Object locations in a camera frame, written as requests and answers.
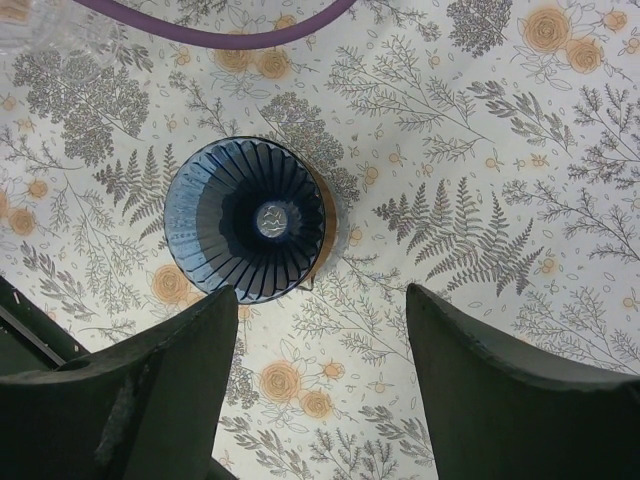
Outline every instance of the flower illustration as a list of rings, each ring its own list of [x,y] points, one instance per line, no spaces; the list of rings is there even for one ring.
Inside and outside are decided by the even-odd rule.
[[[34,218],[33,213],[24,208],[19,208],[10,214],[9,226],[18,235],[26,237],[33,232],[33,229],[36,226],[36,219]]]
[[[371,382],[368,387],[376,393],[384,393],[387,391],[387,387],[393,387],[391,383]]]
[[[151,290],[160,301],[177,304],[186,299],[190,284],[176,265],[164,265],[156,270]]]
[[[623,198],[625,202],[631,203],[631,211],[640,210],[640,197],[638,198]],[[2,217],[2,196],[0,196],[0,217]]]
[[[349,234],[349,245],[355,247],[362,240],[362,230],[359,228],[354,228]]]
[[[377,168],[375,167],[367,168],[367,170],[365,171],[364,183],[366,183],[367,185],[373,185],[376,181],[376,178],[378,178],[379,175],[380,174]]]
[[[427,177],[431,178],[431,174],[433,173],[433,165],[430,163],[422,163],[422,173]]]
[[[213,61],[231,73],[244,72],[253,60],[251,50],[214,50]]]
[[[636,312],[640,311],[640,309],[638,308],[638,305],[640,305],[640,300],[636,298],[636,291],[633,288],[631,289],[631,296],[622,299],[622,305],[625,308],[633,308]]]
[[[532,49],[552,53],[569,39],[569,19],[555,8],[545,8],[532,14],[525,22],[523,40]]]
[[[181,67],[191,61],[191,55],[189,55],[189,49],[187,47],[180,47],[178,53],[173,56],[176,57],[176,65],[180,65]]]
[[[629,42],[627,43],[626,48],[624,49],[624,52],[627,52],[629,55],[636,53],[636,51],[638,50],[638,47],[640,47],[640,39],[638,38],[630,38]]]
[[[47,194],[49,187],[44,180],[34,180],[29,185],[29,195],[33,198],[42,198]]]
[[[189,292],[187,295],[178,302],[178,307],[182,310],[186,310],[191,305],[198,303],[204,298],[204,294],[201,292]]]
[[[20,119],[16,123],[18,124],[18,130],[20,130],[21,132],[23,130],[27,130],[31,132],[36,131],[36,129],[34,128],[35,124],[31,121],[31,118]]]
[[[595,39],[569,40],[567,59],[571,68],[578,73],[589,74],[602,64],[602,52],[596,47]]]
[[[602,23],[612,32],[622,30],[627,24],[627,14],[624,12],[612,11],[602,17]]]
[[[17,103],[18,103],[18,101],[16,100],[16,97],[12,97],[11,95],[7,95],[6,97],[4,97],[2,99],[2,108],[4,108],[6,111],[11,111],[11,110],[13,110],[13,107],[15,107]]]
[[[487,168],[498,168],[498,162],[496,161],[495,158],[487,158],[484,162],[484,164],[487,166]]]
[[[313,51],[313,46],[316,44],[317,39],[315,35],[309,35],[307,37],[306,43],[309,50]]]
[[[543,167],[544,165],[549,165],[546,155],[536,155],[535,153],[531,154],[531,163],[534,167]]]
[[[293,15],[280,15],[280,18],[274,22],[274,30],[282,30],[283,28],[292,27],[298,23]]]
[[[556,262],[553,258],[545,258],[542,262],[542,273],[551,273],[553,267],[555,267]]]
[[[260,389],[273,402],[288,402],[300,391],[300,374],[287,362],[274,363],[262,371]]]
[[[268,50],[258,60],[258,70],[266,78],[281,78],[288,69],[289,57],[284,50]]]
[[[377,382],[370,382],[367,385],[367,388],[373,390],[376,393],[384,393],[387,390],[387,387],[393,387],[394,385],[392,383],[384,383],[384,375],[382,374],[382,372],[380,372],[380,374],[378,375],[378,381]]]
[[[323,418],[332,411],[331,399],[320,391],[307,392],[300,397],[300,408],[310,417]]]
[[[234,464],[229,458],[229,451],[227,449],[224,450],[224,457],[218,458],[218,462],[220,462],[220,465],[222,465],[227,470],[231,470],[231,465]]]
[[[0,218],[6,217],[9,212],[9,197],[7,194],[0,190]]]
[[[322,374],[331,380],[339,380],[344,377],[345,369],[344,365],[338,362],[334,362],[331,360],[327,365],[325,365],[322,369]]]

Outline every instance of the gray leaf pattern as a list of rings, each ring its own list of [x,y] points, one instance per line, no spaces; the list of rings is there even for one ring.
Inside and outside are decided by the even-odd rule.
[[[125,4],[242,35],[319,8]],[[239,307],[213,456],[243,479],[435,480],[410,283],[553,354],[640,374],[637,7],[359,0],[254,51],[121,26],[113,64],[84,85],[19,55],[0,79],[0,274],[90,350],[123,341],[203,296],[163,235],[179,167],[220,138],[278,142],[341,200],[341,248],[313,284]]]

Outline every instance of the clear plastic object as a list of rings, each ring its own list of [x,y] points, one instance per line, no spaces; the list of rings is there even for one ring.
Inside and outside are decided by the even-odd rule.
[[[116,61],[120,28],[71,0],[0,0],[0,55],[29,53],[72,84],[95,80]]]

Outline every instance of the orange rose print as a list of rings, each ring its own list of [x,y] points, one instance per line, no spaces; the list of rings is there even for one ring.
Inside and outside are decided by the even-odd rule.
[[[571,68],[586,75],[602,64],[602,52],[596,47],[595,40],[569,40],[567,59]]]
[[[177,304],[185,300],[189,294],[191,286],[176,265],[164,265],[156,270],[151,283],[151,290],[158,300]]]
[[[289,57],[284,50],[269,50],[258,60],[258,71],[266,78],[281,78],[289,70]]]
[[[29,185],[29,195],[34,198],[42,198],[47,194],[49,187],[43,180],[35,180]]]
[[[296,17],[293,15],[282,15],[278,20],[276,20],[273,29],[282,30],[283,28],[292,27],[296,23],[298,22],[296,22]]]
[[[6,217],[9,213],[9,197],[0,190],[0,218]]]
[[[624,12],[609,12],[602,18],[602,23],[612,32],[617,32],[627,24],[627,14]]]
[[[36,226],[36,219],[31,212],[24,208],[19,208],[9,216],[9,226],[18,235],[26,237],[33,232]]]
[[[342,377],[344,377],[344,373],[344,365],[338,362],[334,362],[333,360],[331,361],[331,363],[325,365],[322,369],[322,374],[331,380],[341,379]]]
[[[300,391],[300,375],[286,362],[274,363],[262,371],[260,389],[273,402],[288,402]]]
[[[213,61],[227,72],[244,72],[253,60],[251,50],[214,50]]]
[[[300,398],[300,407],[310,417],[323,418],[332,411],[329,395],[322,392],[308,392]]]
[[[529,17],[522,38],[534,50],[552,53],[565,45],[569,30],[569,20],[560,10],[545,8]]]

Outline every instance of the blue glass lampshade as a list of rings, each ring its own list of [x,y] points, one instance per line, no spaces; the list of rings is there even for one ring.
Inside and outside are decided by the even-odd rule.
[[[167,194],[169,250],[198,288],[232,285],[261,303],[302,283],[321,255],[326,208],[316,174],[284,147],[233,137],[180,168]]]

